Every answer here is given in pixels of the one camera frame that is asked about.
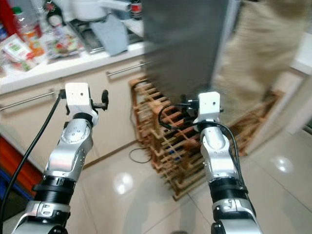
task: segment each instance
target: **refrigerator door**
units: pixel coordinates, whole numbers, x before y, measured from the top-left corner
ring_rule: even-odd
[[[142,1],[147,75],[172,103],[211,87],[239,2]]]

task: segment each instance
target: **black cable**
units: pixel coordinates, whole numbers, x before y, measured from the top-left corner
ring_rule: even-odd
[[[137,161],[137,160],[135,160],[135,159],[133,159],[133,158],[131,157],[131,153],[132,153],[133,151],[136,151],[136,150],[145,150],[145,149],[147,149],[147,147],[145,147],[145,148],[136,148],[136,149],[133,149],[132,151],[129,152],[129,158],[130,158],[133,162],[136,162],[136,163],[140,163],[140,164],[148,163],[149,161],[152,160],[152,156],[150,156],[150,159],[149,159],[149,160],[144,161],[144,162]]]
[[[170,107],[170,106],[190,106],[190,104],[180,103],[180,104],[169,105],[169,106],[163,107],[163,108],[160,110],[159,114],[158,114],[158,122],[159,122],[159,124],[160,124],[161,126],[167,128],[167,129],[169,129],[169,130],[182,130],[182,129],[179,128],[179,127],[175,127],[175,126],[172,126],[172,125],[170,125],[170,124],[166,124],[166,123],[164,123],[164,122],[161,120],[161,114],[162,114],[162,112],[163,112],[166,108],[168,108],[168,107]],[[244,181],[244,179],[243,179],[243,175],[242,175],[242,172],[241,172],[241,168],[240,168],[240,161],[239,161],[239,154],[238,154],[237,142],[236,142],[235,137],[234,137],[233,133],[231,132],[231,130],[230,130],[227,126],[225,126],[225,125],[223,125],[223,124],[220,124],[220,123],[217,123],[217,122],[213,122],[213,121],[202,121],[202,122],[198,122],[198,123],[193,123],[191,126],[202,125],[202,124],[211,124],[211,125],[213,125],[213,126],[218,126],[218,127],[224,128],[224,129],[228,132],[228,134],[230,134],[230,136],[231,136],[231,138],[232,138],[232,141],[233,141],[233,145],[234,145],[235,158],[234,158],[232,152],[230,152],[230,156],[231,156],[231,158],[232,158],[232,161],[233,161],[234,166],[236,167],[236,170],[237,170],[237,173],[238,173],[238,176],[239,176],[239,180],[240,180],[240,182],[241,182],[241,185],[244,187],[244,189],[247,190],[246,185],[245,185],[245,181]]]
[[[58,99],[56,100],[56,102],[54,103],[47,119],[45,120],[43,126],[41,127],[40,131],[38,132],[37,136],[35,137],[35,139],[33,140],[33,142],[31,143],[31,145],[29,146],[28,150],[26,151],[23,159],[21,160],[20,164],[18,165],[16,171],[14,172],[12,179],[5,191],[4,197],[3,197],[3,201],[2,201],[2,205],[0,208],[0,234],[2,234],[3,232],[3,221],[4,221],[4,210],[5,210],[5,206],[7,203],[7,200],[9,198],[9,194],[12,190],[13,185],[15,184],[15,181],[24,165],[24,163],[27,161],[28,156],[30,155],[31,151],[33,150],[34,146],[36,145],[36,143],[38,142],[38,140],[40,139],[42,133],[44,132],[45,128],[47,127],[48,123],[50,122],[52,115],[54,113],[54,111],[56,110],[59,101],[61,100],[61,93],[58,95]]]
[[[170,125],[170,124],[166,124],[166,123],[164,123],[164,122],[161,120],[161,114],[162,114],[162,112],[163,112],[165,109],[167,109],[168,107],[171,107],[171,106],[190,106],[190,105],[189,105],[189,104],[186,104],[186,103],[180,103],[180,104],[174,104],[174,105],[165,106],[165,107],[163,107],[163,108],[160,110],[160,112],[159,112],[159,114],[158,114],[158,122],[159,122],[159,124],[160,124],[161,126],[167,128],[167,129],[169,129],[169,130],[180,130],[180,128],[175,127],[175,126],[172,126],[172,125]]]
[[[233,133],[231,132],[231,130],[227,126],[225,126],[225,125],[223,125],[221,123],[213,122],[213,121],[202,121],[202,122],[198,122],[198,123],[193,123],[192,125],[195,126],[195,125],[201,125],[201,124],[211,124],[211,125],[214,125],[214,126],[218,126],[218,127],[224,128],[230,134],[230,136],[232,138],[232,141],[233,141],[233,145],[234,145],[234,151],[235,151],[236,159],[233,157],[232,152],[230,152],[230,156],[232,158],[234,166],[236,167],[236,170],[238,172],[238,176],[239,176],[239,179],[240,179],[242,185],[244,187],[246,187],[245,181],[243,179],[242,171],[241,171],[241,168],[240,168],[240,161],[239,161],[237,142],[236,142],[235,137],[234,137]]]

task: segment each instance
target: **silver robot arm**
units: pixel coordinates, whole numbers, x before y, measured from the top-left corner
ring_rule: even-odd
[[[72,120],[62,131],[50,155],[42,181],[12,234],[67,234],[70,200],[88,152],[93,146],[92,127],[98,122],[87,83],[68,83],[66,99]]]
[[[194,123],[219,122],[220,94],[199,96],[199,112]],[[230,143],[219,126],[199,124],[201,153],[211,197],[215,223],[212,234],[262,234],[246,187],[230,155]]]

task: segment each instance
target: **white countertop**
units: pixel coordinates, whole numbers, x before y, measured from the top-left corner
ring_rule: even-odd
[[[6,76],[0,78],[0,94],[123,61],[142,54],[144,54],[144,43],[138,42],[129,45],[127,52],[113,57],[106,52],[90,55],[83,51],[76,57],[63,58],[56,62],[48,63],[44,59],[42,63],[28,72],[6,69]]]
[[[312,75],[312,34],[304,34],[291,67],[307,75]]]

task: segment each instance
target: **metal handle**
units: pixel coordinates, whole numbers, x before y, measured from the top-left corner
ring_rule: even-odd
[[[19,101],[19,102],[16,102],[16,103],[13,103],[13,104],[10,104],[10,105],[7,105],[7,106],[3,106],[3,107],[0,107],[0,111],[4,111],[6,109],[9,109],[9,108],[12,108],[12,107],[15,107],[15,106],[18,106],[18,105],[21,105],[21,104],[24,104],[24,103],[27,103],[27,102],[39,99],[39,98],[43,98],[43,97],[46,97],[46,96],[49,96],[49,95],[53,95],[53,94],[55,94],[55,91],[49,92],[47,94],[41,94],[39,96],[32,97],[32,98],[24,100],[24,101]]]
[[[116,74],[118,74],[118,73],[122,73],[122,72],[129,71],[129,70],[131,70],[131,69],[135,69],[135,68],[137,68],[137,67],[142,67],[142,66],[144,66],[144,65],[146,65],[146,63],[140,62],[139,65],[135,65],[135,66],[133,66],[133,67],[128,67],[128,68],[125,68],[125,69],[122,69],[122,70],[119,70],[119,71],[116,71],[116,72],[111,72],[111,73],[110,73],[110,72],[106,72],[106,75],[107,75],[108,77],[110,77],[110,76],[116,75]]]

